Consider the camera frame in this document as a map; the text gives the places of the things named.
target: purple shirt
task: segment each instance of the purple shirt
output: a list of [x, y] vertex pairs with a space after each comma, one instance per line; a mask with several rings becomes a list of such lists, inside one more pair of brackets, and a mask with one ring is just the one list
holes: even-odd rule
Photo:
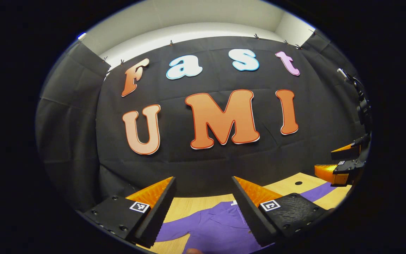
[[[300, 195], [316, 201], [335, 188], [325, 183]], [[238, 205], [232, 206], [232, 203], [221, 202], [213, 208], [163, 223], [156, 242], [174, 240], [190, 233], [183, 254], [188, 248], [199, 249], [205, 254], [249, 254], [268, 247], [261, 247], [256, 242]]]

